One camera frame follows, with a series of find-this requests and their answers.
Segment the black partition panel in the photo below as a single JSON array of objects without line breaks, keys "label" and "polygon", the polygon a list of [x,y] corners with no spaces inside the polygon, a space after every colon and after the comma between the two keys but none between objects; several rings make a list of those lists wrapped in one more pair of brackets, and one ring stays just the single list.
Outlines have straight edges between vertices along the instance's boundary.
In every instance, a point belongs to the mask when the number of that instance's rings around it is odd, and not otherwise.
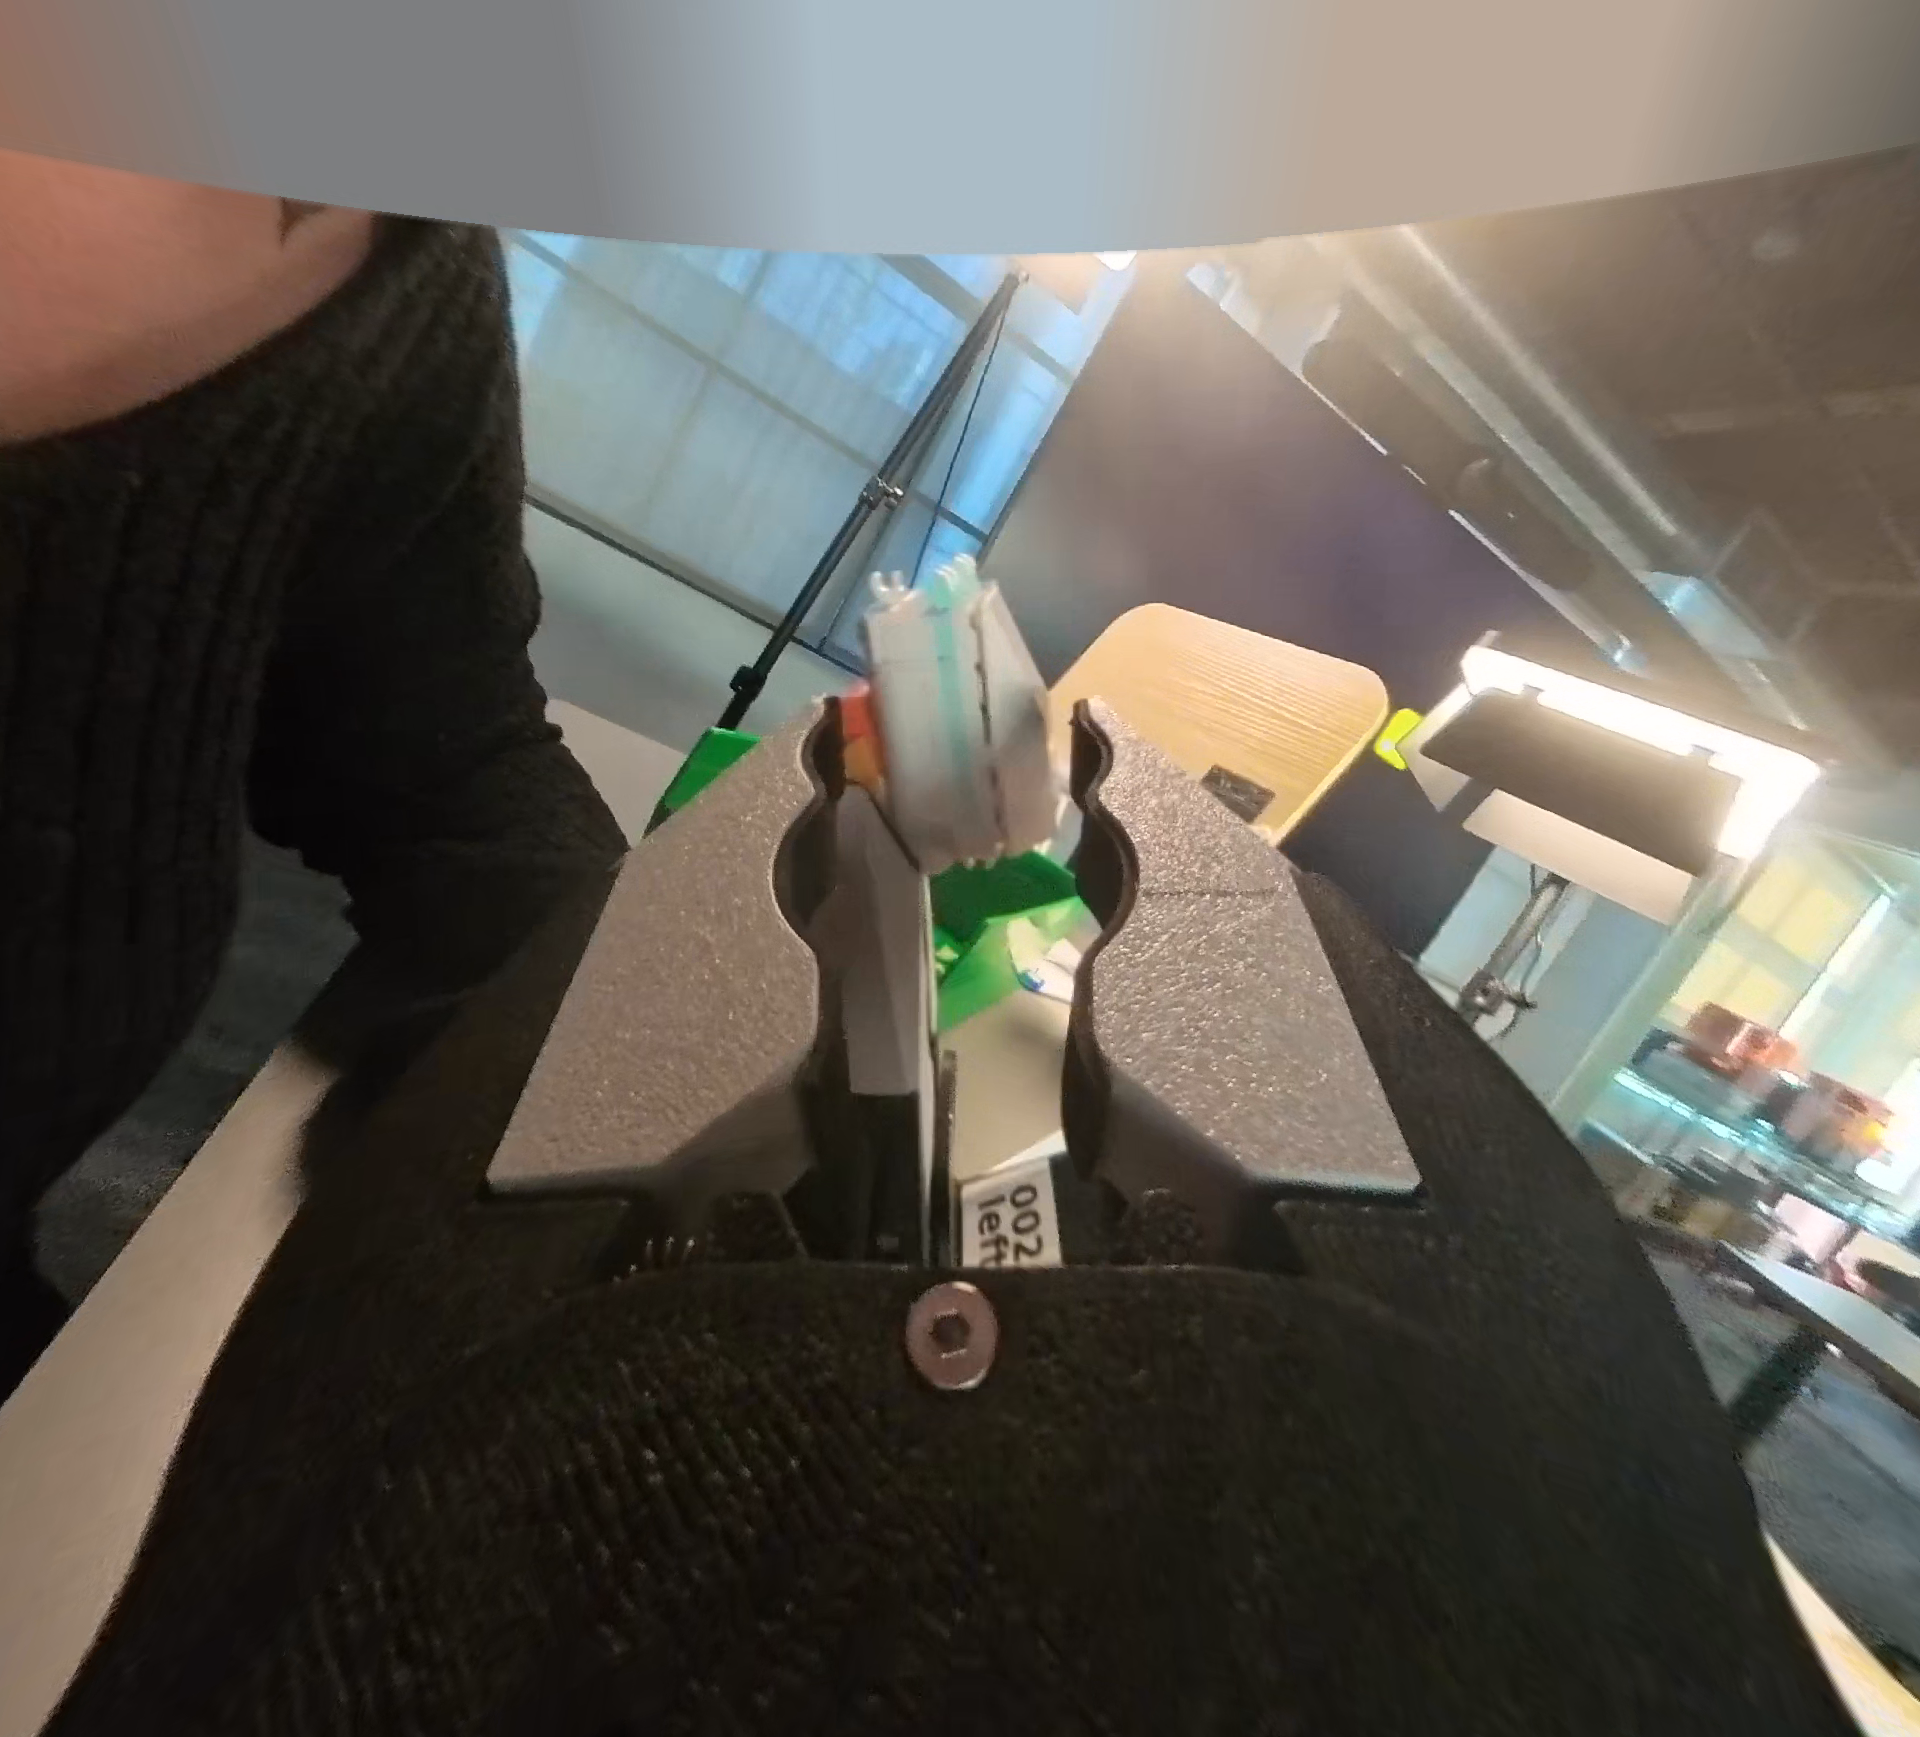
[{"label": "black partition panel", "polygon": [[[1552,520],[1509,554],[1462,520],[1190,277],[1140,251],[998,517],[982,563],[1051,682],[1115,617],[1182,611],[1371,669],[1426,710],[1484,633],[1609,665],[1626,647],[1594,563]],[[1484,844],[1370,749],[1284,840],[1404,950],[1471,884]]]}]

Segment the person's torso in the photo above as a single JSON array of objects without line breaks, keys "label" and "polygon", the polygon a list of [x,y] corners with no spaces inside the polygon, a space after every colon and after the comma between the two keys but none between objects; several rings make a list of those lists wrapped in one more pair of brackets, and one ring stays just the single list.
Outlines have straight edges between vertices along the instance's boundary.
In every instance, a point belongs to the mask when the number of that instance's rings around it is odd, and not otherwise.
[{"label": "person's torso", "polygon": [[497,229],[4,149],[4,1378],[46,1191],[190,1035],[288,609],[477,458],[516,502]]}]

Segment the black tripod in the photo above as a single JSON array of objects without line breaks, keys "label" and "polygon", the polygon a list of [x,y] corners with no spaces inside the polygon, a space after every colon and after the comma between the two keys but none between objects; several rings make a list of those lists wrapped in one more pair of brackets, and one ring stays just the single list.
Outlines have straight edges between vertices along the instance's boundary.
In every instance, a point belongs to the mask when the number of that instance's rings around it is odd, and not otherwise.
[{"label": "black tripod", "polygon": [[958,346],[937,370],[930,390],[907,419],[906,429],[899,431],[876,466],[876,475],[859,486],[850,510],[818,561],[805,573],[757,657],[731,672],[730,699],[716,718],[716,729],[734,730],[745,723],[773,669],[779,665],[782,654],[803,630],[814,607],[855,546],[864,529],[872,524],[882,510],[891,512],[901,504],[910,475],[947,420],[964,380],[968,380],[974,368],[994,350],[998,332],[1003,325],[1022,282],[1023,271],[1007,268],[982,309],[977,309]]}]

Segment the person's left forearm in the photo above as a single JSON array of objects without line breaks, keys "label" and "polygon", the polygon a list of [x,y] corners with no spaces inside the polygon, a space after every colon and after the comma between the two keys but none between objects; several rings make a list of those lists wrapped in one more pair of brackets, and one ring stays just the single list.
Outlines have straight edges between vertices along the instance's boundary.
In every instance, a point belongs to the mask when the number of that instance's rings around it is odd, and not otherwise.
[{"label": "person's left forearm", "polygon": [[342,887],[354,987],[410,1004],[483,984],[627,848],[531,665],[503,270],[491,229],[384,215],[311,318],[342,390],[256,708],[251,829]]}]

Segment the studio light panel on stand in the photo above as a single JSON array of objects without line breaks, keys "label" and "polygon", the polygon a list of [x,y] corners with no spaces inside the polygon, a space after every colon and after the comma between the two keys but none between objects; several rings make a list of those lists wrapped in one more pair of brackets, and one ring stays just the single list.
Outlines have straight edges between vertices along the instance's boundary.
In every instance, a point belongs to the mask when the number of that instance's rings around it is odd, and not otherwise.
[{"label": "studio light panel on stand", "polygon": [[1453,689],[1394,713],[1371,750],[1527,868],[1521,908],[1451,994],[1474,1025],[1535,1006],[1529,970],[1572,893],[1668,927],[1764,856],[1829,765],[1788,723],[1567,649],[1490,630],[1459,659]]}]

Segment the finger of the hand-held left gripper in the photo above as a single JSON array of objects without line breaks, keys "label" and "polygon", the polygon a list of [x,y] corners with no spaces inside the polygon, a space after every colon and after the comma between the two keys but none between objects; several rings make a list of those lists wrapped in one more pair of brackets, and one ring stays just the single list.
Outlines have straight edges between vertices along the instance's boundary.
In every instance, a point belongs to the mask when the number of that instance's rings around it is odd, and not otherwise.
[{"label": "finger of the hand-held left gripper", "polygon": [[825,968],[836,981],[847,1086],[930,1103],[937,1079],[937,987],[930,884],[859,786],[833,806]]}]

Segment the white toy brick animal model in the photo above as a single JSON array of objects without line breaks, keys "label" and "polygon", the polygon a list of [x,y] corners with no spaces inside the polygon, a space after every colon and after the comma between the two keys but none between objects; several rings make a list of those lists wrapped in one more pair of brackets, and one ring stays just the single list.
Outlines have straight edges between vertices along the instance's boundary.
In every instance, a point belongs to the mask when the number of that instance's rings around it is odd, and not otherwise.
[{"label": "white toy brick animal model", "polygon": [[972,557],[922,584],[868,578],[859,615],[876,796],[924,877],[1038,850],[1064,813],[1049,697],[996,583]]}]

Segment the dark background table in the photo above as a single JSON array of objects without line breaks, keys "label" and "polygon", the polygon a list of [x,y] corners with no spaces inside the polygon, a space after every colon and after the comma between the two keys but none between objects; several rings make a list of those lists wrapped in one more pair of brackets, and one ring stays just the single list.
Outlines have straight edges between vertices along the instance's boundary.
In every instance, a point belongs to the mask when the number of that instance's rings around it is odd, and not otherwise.
[{"label": "dark background table", "polygon": [[1730,1419],[1745,1440],[1780,1421],[1817,1372],[1828,1350],[1854,1364],[1888,1400],[1917,1416],[1917,1339],[1895,1317],[1807,1271],[1716,1245],[1713,1272],[1788,1317],[1792,1334],[1745,1378]]}]

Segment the glass shelf with orange boxes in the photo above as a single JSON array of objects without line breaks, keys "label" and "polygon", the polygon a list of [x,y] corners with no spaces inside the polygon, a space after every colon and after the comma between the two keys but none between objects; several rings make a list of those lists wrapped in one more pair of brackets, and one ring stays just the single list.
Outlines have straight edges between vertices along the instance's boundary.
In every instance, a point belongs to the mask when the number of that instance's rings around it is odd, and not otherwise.
[{"label": "glass shelf with orange boxes", "polygon": [[1780,1029],[1698,1004],[1646,1032],[1612,1093],[1673,1222],[1812,1267],[1912,1227],[1881,1170],[1893,1111],[1812,1068]]}]

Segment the green plastic bin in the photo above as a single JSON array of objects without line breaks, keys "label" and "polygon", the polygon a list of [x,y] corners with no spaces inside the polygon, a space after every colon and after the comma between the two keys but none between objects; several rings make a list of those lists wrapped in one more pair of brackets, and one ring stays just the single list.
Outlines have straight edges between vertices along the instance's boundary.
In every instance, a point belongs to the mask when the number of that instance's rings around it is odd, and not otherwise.
[{"label": "green plastic bin", "polygon": [[927,883],[937,1025],[952,1030],[1007,1001],[1044,989],[1044,958],[1073,936],[1087,910],[1067,864],[1023,852],[985,864],[952,864]]}]

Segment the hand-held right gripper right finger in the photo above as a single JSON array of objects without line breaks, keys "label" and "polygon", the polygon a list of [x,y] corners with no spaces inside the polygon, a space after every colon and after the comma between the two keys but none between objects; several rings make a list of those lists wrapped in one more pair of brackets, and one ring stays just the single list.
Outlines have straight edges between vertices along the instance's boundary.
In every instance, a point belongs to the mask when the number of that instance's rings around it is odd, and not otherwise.
[{"label": "hand-held right gripper right finger", "polygon": [[1202,1220],[1418,1202],[1422,1175],[1287,860],[1103,701],[1070,715],[1077,1176]]}]

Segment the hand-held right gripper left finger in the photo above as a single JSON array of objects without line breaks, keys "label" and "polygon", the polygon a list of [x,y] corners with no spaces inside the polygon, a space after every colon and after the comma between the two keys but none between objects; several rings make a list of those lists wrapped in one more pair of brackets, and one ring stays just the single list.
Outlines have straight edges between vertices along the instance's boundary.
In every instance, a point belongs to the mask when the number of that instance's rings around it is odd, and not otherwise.
[{"label": "hand-held right gripper left finger", "polygon": [[838,704],[812,703],[642,838],[488,1167],[493,1197],[629,1197],[696,1220],[812,1167],[838,872]]}]

